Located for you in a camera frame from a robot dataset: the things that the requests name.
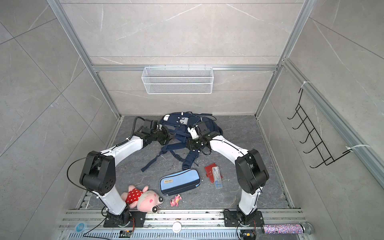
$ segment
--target clear plastic box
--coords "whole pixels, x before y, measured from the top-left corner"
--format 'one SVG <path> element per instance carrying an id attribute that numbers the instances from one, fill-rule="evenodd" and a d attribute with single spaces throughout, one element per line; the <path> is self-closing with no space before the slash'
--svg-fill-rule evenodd
<path id="1" fill-rule="evenodd" d="M 214 175 L 215 187 L 217 189 L 218 188 L 222 188 L 223 187 L 223 183 L 221 182 L 220 170 L 219 170 L 219 168 L 217 166 L 212 168 L 212 174 Z"/>

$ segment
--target marble tile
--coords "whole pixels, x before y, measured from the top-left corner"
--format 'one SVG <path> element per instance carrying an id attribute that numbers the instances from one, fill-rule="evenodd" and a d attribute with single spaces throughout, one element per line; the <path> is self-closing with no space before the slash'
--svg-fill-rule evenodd
<path id="1" fill-rule="evenodd" d="M 0 155 L 60 94 L 14 40 L 0 45 Z"/>
<path id="2" fill-rule="evenodd" d="M 384 60 L 311 19 L 290 58 L 384 159 Z"/>
<path id="3" fill-rule="evenodd" d="M 46 0 L 3 1 L 0 8 L 0 22 L 14 37 L 55 18 Z"/>
<path id="4" fill-rule="evenodd" d="M 8 41 L 13 38 L 12 35 L 8 32 L 7 29 L 0 23 L 0 43 Z"/>
<path id="5" fill-rule="evenodd" d="M 99 72 L 110 91 L 145 91 L 141 71 Z M 215 71 L 213 91 L 265 90 L 271 71 Z"/>
<path id="6" fill-rule="evenodd" d="M 272 71 L 215 71 L 214 91 L 265 90 Z"/>
<path id="7" fill-rule="evenodd" d="M 149 119 L 160 119 L 160 116 L 145 116 Z M 115 143 L 124 140 L 131 131 L 134 116 L 125 116 Z M 287 208 L 287 202 L 278 181 L 276 170 L 273 168 L 271 159 L 266 150 L 260 129 L 257 126 L 254 116 L 217 116 L 217 124 L 223 129 L 224 136 L 232 143 L 246 149 L 257 149 L 270 174 L 270 179 L 263 188 L 263 194 L 258 201 L 259 208 Z M 160 151 L 160 145 L 156 142 L 144 149 L 135 152 L 124 160 L 116 168 L 116 188 L 119 192 L 126 191 L 128 185 L 135 184 L 139 189 L 149 185 L 150 189 L 160 193 L 158 181 L 161 177 L 181 170 L 182 163 L 177 161 L 169 152 L 162 155 L 164 158 L 158 160 L 144 173 L 140 169 Z M 185 157 L 187 149 L 176 150 L 178 154 Z M 216 189 L 205 176 L 204 167 L 215 162 L 223 175 L 223 188 Z M 179 208 L 236 208 L 240 197 L 241 188 L 237 183 L 235 166 L 224 156 L 212 152 L 205 156 L 201 154 L 196 160 L 197 169 L 201 178 L 201 184 L 196 189 L 182 194 L 183 201 Z M 170 197 L 164 197 L 163 209 L 169 209 Z M 91 197 L 88 205 L 92 209 L 101 209 L 102 203 L 95 197 Z"/>
<path id="8" fill-rule="evenodd" d="M 63 8 L 90 56 L 279 56 L 301 5 L 63 4 Z"/>
<path id="9" fill-rule="evenodd" d="M 89 125 L 104 144 L 107 143 L 116 123 L 116 117 L 106 101 L 103 102 L 96 116 Z"/>
<path id="10" fill-rule="evenodd" d="M 311 18 L 384 57 L 384 2 L 318 0 Z"/>
<path id="11" fill-rule="evenodd" d="M 341 238 L 380 239 L 382 233 L 379 229 L 384 227 L 380 214 L 383 211 L 381 206 L 384 204 L 384 191 L 363 163 L 350 153 L 328 166 L 310 168 L 322 162 L 319 152 L 315 150 L 310 154 L 303 153 L 312 149 L 314 144 L 310 139 L 305 144 L 299 142 L 305 140 L 307 132 L 304 126 L 297 130 L 292 129 L 291 126 L 297 127 L 300 124 L 297 116 L 292 120 L 287 119 L 294 114 L 299 88 L 296 80 L 288 72 L 284 72 L 275 85 L 270 100 L 289 132 Z M 335 159 L 341 156 L 347 143 L 305 93 L 300 103 L 332 156 Z M 324 147 L 320 148 L 320 152 L 324 156 L 328 155 Z"/>
<path id="12" fill-rule="evenodd" d="M 61 3 L 303 3 L 304 0 L 60 0 Z"/>
<path id="13" fill-rule="evenodd" d="M 104 85 L 110 91 L 145 91 L 141 79 L 142 71 L 99 72 Z"/>
<path id="14" fill-rule="evenodd" d="M 65 89 L 63 96 L 88 124 L 104 102 L 104 96 L 86 69 Z"/>
<path id="15" fill-rule="evenodd" d="M 88 127 L 79 144 L 61 169 L 53 184 L 44 196 L 40 205 L 26 226 L 20 240 L 53 239 L 55 228 L 63 219 L 68 209 L 74 209 L 80 199 L 83 190 L 72 185 L 66 176 L 67 168 L 75 160 L 87 156 L 90 151 L 101 151 L 104 149 L 103 142 L 97 137 L 93 130 Z M 69 177 L 78 183 L 82 171 L 82 162 L 75 163 L 69 171 Z"/>
<path id="16" fill-rule="evenodd" d="M 280 56 L 229 57 L 90 57 L 93 64 L 277 64 Z"/>
<path id="17" fill-rule="evenodd" d="M 305 219 L 316 229 L 313 238 L 341 240 L 298 150 L 270 100 L 260 115 L 260 123 L 294 207 L 301 208 Z"/>
<path id="18" fill-rule="evenodd" d="M 1 239 L 21 235 L 87 128 L 59 96 L 0 157 Z"/>
<path id="19" fill-rule="evenodd" d="M 123 115 L 165 114 L 188 109 L 229 115 L 254 115 L 264 91 L 213 91 L 211 94 L 147 94 L 109 91 Z"/>
<path id="20" fill-rule="evenodd" d="M 18 36 L 16 40 L 60 92 L 85 68 L 57 19 Z"/>

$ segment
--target pink plush pig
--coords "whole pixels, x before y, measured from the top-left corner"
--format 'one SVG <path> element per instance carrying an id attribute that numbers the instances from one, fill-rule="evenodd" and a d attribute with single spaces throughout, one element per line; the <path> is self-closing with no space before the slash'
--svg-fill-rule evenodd
<path id="1" fill-rule="evenodd" d="M 175 205 L 178 207 L 178 206 L 179 206 L 179 201 L 180 201 L 180 200 L 181 200 L 181 196 L 180 196 L 180 194 L 179 194 L 179 195 L 175 196 L 175 198 L 172 199 L 172 200 L 170 201 L 170 205 L 171 205 L 172 207 L 174 207 Z"/>
<path id="2" fill-rule="evenodd" d="M 164 201 L 157 193 L 152 190 L 148 190 L 148 186 L 145 186 L 143 191 L 140 191 L 135 186 L 130 185 L 128 187 L 129 192 L 123 192 L 121 199 L 123 199 L 130 208 L 137 206 L 140 212 L 157 212 L 161 203 Z"/>

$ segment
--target gray tile wall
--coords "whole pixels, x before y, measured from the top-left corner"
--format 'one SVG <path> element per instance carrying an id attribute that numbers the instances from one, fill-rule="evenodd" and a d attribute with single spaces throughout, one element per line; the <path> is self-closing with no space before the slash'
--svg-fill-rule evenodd
<path id="1" fill-rule="evenodd" d="M 276 64 L 300 0 L 63 0 L 94 64 Z M 140 72 L 101 72 L 123 115 L 254 114 L 272 72 L 215 72 L 212 94 L 149 95 Z"/>
<path id="2" fill-rule="evenodd" d="M 0 239 L 51 239 L 116 119 L 45 0 L 0 8 Z M 70 171 L 76 182 L 81 163 Z"/>
<path id="3" fill-rule="evenodd" d="M 291 61 L 384 159 L 384 1 L 319 0 Z"/>
<path id="4" fill-rule="evenodd" d="M 299 89 L 296 80 L 283 70 L 260 117 L 294 206 L 302 208 L 314 225 L 316 239 L 381 239 L 384 190 L 356 155 L 349 153 L 328 166 L 310 167 L 322 159 L 316 150 L 303 153 L 314 144 L 310 139 L 300 143 L 308 132 L 303 125 L 292 129 L 301 122 L 297 115 L 288 119 L 295 113 Z M 341 156 L 347 143 L 305 93 L 300 103 L 332 156 Z M 318 135 L 312 136 L 318 143 Z M 320 151 L 329 156 L 325 148 Z"/>
<path id="5" fill-rule="evenodd" d="M 216 71 L 212 94 L 147 94 L 140 71 L 100 72 L 123 115 L 177 111 L 253 115 L 271 71 Z"/>
<path id="6" fill-rule="evenodd" d="M 62 2 L 97 64 L 276 64 L 303 1 Z"/>

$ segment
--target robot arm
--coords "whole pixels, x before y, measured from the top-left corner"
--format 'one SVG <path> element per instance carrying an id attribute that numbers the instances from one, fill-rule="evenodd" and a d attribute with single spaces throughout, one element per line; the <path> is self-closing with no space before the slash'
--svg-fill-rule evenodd
<path id="1" fill-rule="evenodd" d="M 201 150 L 207 146 L 225 156 L 236 166 L 237 179 L 242 188 L 237 217 L 240 222 L 247 224 L 257 209 L 258 196 L 269 178 L 260 154 L 254 149 L 248 151 L 234 145 L 217 132 L 206 131 L 204 122 L 190 126 L 190 129 L 191 133 L 199 132 L 200 135 L 192 134 L 192 138 L 187 142 L 187 148 Z M 90 158 L 86 159 L 80 177 L 80 183 L 100 198 L 108 208 L 110 218 L 121 227 L 129 222 L 129 207 L 116 190 L 115 167 L 152 141 L 159 141 L 161 145 L 165 145 L 174 137 L 157 121 L 146 119 L 140 130 L 141 132 L 135 132 L 130 139 L 121 144 L 101 152 L 90 152 L 88 154 Z"/>

